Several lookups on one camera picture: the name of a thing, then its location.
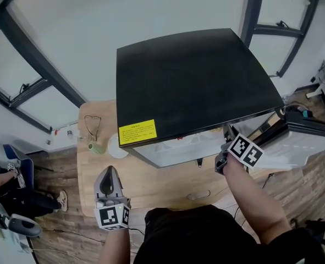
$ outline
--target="wooden table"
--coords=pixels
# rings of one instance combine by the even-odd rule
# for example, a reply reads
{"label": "wooden table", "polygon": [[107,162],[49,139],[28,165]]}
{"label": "wooden table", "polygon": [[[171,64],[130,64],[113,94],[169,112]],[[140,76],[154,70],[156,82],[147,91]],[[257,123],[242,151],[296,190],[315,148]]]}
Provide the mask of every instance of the wooden table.
{"label": "wooden table", "polygon": [[[96,132],[97,122],[84,116],[101,117],[97,143],[104,153],[92,153],[88,149],[89,130]],[[229,192],[224,176],[214,171],[214,157],[203,159],[199,168],[196,161],[156,169],[153,166],[128,154],[116,159],[107,151],[109,138],[117,133],[116,103],[113,101],[88,102],[79,110],[77,161],[80,202],[83,214],[94,217],[93,185],[98,175],[109,165],[113,165],[123,185],[123,194],[131,198],[132,208],[169,207],[188,209],[215,203]],[[254,178],[282,171],[281,169],[256,169],[251,172]],[[188,195],[210,191],[209,197],[191,200]]]}

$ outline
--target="white plate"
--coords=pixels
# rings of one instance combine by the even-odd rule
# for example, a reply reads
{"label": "white plate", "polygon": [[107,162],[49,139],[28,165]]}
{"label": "white plate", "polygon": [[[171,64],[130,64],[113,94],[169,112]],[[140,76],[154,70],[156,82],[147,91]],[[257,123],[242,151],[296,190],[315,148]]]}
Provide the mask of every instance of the white plate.
{"label": "white plate", "polygon": [[118,144],[118,134],[115,133],[109,138],[108,144],[107,144],[108,152],[111,156],[114,158],[123,158],[127,156],[127,152],[125,150],[122,150],[119,147]]}

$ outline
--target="wire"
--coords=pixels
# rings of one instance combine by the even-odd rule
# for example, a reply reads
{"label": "wire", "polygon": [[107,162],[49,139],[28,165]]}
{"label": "wire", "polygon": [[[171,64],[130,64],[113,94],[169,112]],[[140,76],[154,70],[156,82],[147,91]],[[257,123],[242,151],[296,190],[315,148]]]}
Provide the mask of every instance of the wire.
{"label": "wire", "polygon": [[21,85],[20,89],[19,89],[19,95],[22,94],[22,89],[23,89],[23,92],[24,92],[24,90],[27,89],[28,87],[29,87],[29,83],[27,83],[27,84],[23,83]]}
{"label": "wire", "polygon": [[[97,129],[96,129],[96,133],[95,133],[95,135],[92,133],[92,132],[90,132],[89,131],[89,128],[87,127],[87,124],[86,124],[86,118],[87,117],[90,117],[90,118],[92,118],[92,119],[100,119],[100,121],[98,122],[98,127],[97,127]],[[86,130],[90,133],[90,135],[91,136],[93,136],[94,138],[95,138],[95,141],[97,141],[97,133],[98,133],[98,130],[99,130],[99,128],[100,128],[100,124],[101,124],[101,117],[97,117],[97,116],[91,116],[91,115],[86,115],[86,116],[84,116],[84,122],[85,122],[85,126],[86,126]]]}
{"label": "wire", "polygon": [[304,105],[304,104],[302,104],[300,102],[292,102],[292,103],[284,106],[284,108],[283,108],[284,114],[286,113],[286,109],[288,107],[292,107],[292,106],[299,106],[299,107],[302,107],[303,109],[306,109],[307,111],[310,111],[310,109],[306,105]]}
{"label": "wire", "polygon": [[281,20],[281,22],[287,27],[289,28],[288,24],[286,24],[284,21]]}
{"label": "wire", "polygon": [[[265,188],[267,182],[269,181],[269,179],[270,179],[273,175],[274,175],[274,173],[270,173],[270,174],[267,176],[267,178],[266,178],[266,180],[265,180],[265,183],[263,184],[262,188]],[[239,210],[239,206],[238,206],[237,210],[236,210],[235,213],[234,213],[234,217],[233,217],[233,219],[235,219],[235,216],[237,215],[238,210]]]}
{"label": "wire", "polygon": [[235,213],[234,213],[234,217],[233,217],[233,219],[235,219],[235,216],[237,215],[238,210],[239,210],[239,206],[238,206],[237,210],[236,210]]}
{"label": "wire", "polygon": [[134,230],[134,231],[139,231],[143,236],[145,236],[145,233],[143,233],[143,231],[139,230],[139,229],[135,229],[135,228],[128,228],[130,230]]}
{"label": "wire", "polygon": [[[318,79],[322,84],[325,84],[325,82],[323,82],[320,78],[320,71],[319,71]],[[325,69],[323,69],[323,80],[325,80]]]}
{"label": "wire", "polygon": [[15,188],[15,189],[8,190],[7,193],[1,195],[0,197],[6,196],[6,194],[8,194],[10,191],[19,190],[19,189],[23,189],[23,188]]}
{"label": "wire", "polygon": [[64,252],[64,251],[60,251],[60,250],[56,250],[56,249],[31,249],[31,250],[39,250],[39,251],[45,251],[45,250],[48,250],[48,251],[56,251],[56,252],[61,252],[61,253],[63,253],[63,254],[67,254],[67,255],[69,255],[69,256],[72,256],[72,257],[74,257],[74,258],[76,258],[76,259],[78,259],[78,260],[80,260],[81,262],[83,262],[83,263],[85,263],[85,264],[88,264],[87,262],[85,262],[84,260],[82,260],[82,259],[80,259],[80,258],[78,258],[78,257],[76,257],[76,256],[74,256],[73,254],[69,254],[69,253],[67,253],[67,252]]}
{"label": "wire", "polygon": [[[144,234],[141,230],[139,230],[139,229],[135,229],[135,228],[129,228],[129,229],[130,229],[130,230],[137,230],[137,231],[139,231],[143,236],[145,236],[145,234]],[[79,235],[79,236],[81,236],[81,237],[84,237],[84,238],[87,238],[87,239],[90,239],[90,240],[97,241],[98,243],[103,243],[103,244],[105,243],[105,242],[102,241],[102,240],[96,240],[96,239],[93,239],[93,238],[89,238],[88,236],[85,236],[85,235],[82,235],[82,234],[78,234],[78,233],[75,233],[75,232],[70,232],[70,231],[64,231],[64,230],[57,230],[57,229],[55,229],[55,230],[43,230],[43,232],[70,233],[70,234]],[[52,250],[52,249],[33,249],[33,250]]]}
{"label": "wire", "polygon": [[82,236],[84,238],[87,238],[87,239],[90,239],[90,240],[94,240],[94,241],[97,241],[98,243],[105,243],[104,241],[102,240],[96,240],[96,239],[93,239],[93,238],[89,238],[88,236],[85,236],[85,235],[82,235],[82,234],[79,234],[79,233],[76,233],[76,232],[70,232],[70,231],[64,231],[64,230],[43,230],[43,232],[54,232],[54,233],[69,233],[69,234],[75,234],[75,235],[79,235],[79,236]]}
{"label": "wire", "polygon": [[288,26],[288,24],[286,24],[284,21],[280,21],[279,23],[276,23],[277,24],[277,26],[280,26],[280,27],[284,27],[284,26],[286,26],[287,28],[289,28],[289,26]]}

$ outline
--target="person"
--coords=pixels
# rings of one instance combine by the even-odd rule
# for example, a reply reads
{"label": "person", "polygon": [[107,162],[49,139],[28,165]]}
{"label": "person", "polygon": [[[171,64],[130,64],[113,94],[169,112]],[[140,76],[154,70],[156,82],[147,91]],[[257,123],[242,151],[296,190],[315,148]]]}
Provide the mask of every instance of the person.
{"label": "person", "polygon": [[0,170],[0,203],[7,214],[18,214],[34,219],[54,211],[67,211],[67,194],[60,191],[57,200],[28,188],[19,188],[17,169]]}
{"label": "person", "polygon": [[[320,243],[304,228],[291,229],[279,202],[260,189],[231,154],[223,174],[261,243],[231,214],[212,205],[185,211],[155,208],[145,217],[145,238],[135,264],[325,263]],[[130,263],[128,229],[108,232],[99,264],[126,263]]]}

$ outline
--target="yellow warning label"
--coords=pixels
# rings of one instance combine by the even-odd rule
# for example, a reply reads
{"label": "yellow warning label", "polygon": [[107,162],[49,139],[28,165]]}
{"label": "yellow warning label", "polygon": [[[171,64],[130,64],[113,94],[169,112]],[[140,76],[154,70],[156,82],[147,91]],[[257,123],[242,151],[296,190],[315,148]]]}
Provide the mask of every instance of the yellow warning label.
{"label": "yellow warning label", "polygon": [[118,128],[121,145],[156,138],[155,121],[153,119]]}

